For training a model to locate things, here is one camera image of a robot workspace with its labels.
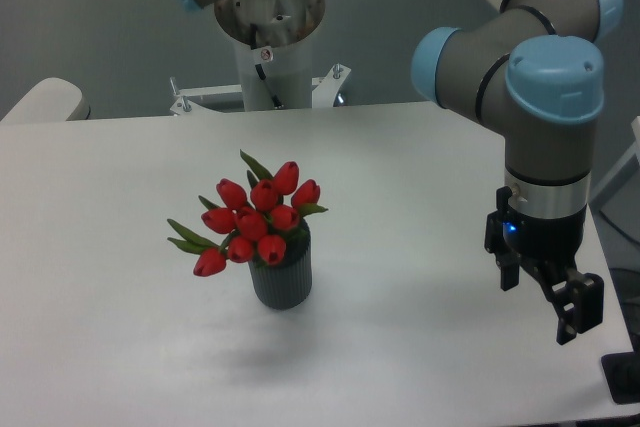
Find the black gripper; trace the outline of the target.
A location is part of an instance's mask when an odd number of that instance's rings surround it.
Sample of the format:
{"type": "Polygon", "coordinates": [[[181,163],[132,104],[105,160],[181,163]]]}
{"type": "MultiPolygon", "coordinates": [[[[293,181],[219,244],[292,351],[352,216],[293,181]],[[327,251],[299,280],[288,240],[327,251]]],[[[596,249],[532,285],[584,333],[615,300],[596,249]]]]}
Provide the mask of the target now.
{"type": "Polygon", "coordinates": [[[556,342],[565,345],[603,321],[604,281],[579,272],[575,263],[586,210],[540,219],[510,206],[514,196],[506,186],[496,191],[496,210],[486,221],[485,250],[496,257],[503,291],[519,285],[520,268],[539,274],[537,281],[558,317],[556,342]]]}

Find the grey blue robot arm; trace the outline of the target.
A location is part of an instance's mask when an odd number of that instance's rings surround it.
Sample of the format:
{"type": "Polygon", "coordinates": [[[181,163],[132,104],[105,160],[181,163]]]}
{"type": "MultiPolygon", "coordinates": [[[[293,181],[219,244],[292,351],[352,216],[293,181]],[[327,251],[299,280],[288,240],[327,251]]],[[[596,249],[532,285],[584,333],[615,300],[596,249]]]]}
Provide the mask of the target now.
{"type": "MultiPolygon", "coordinates": [[[[487,0],[498,16],[466,32],[441,27],[416,47],[411,80],[424,98],[501,135],[504,184],[485,247],[503,289],[521,272],[540,285],[565,344],[600,324],[604,284],[579,272],[594,138],[604,106],[597,41],[620,22],[623,0],[487,0]]],[[[303,51],[324,0],[179,0],[213,7],[238,48],[247,110],[320,103],[303,51]]]]}

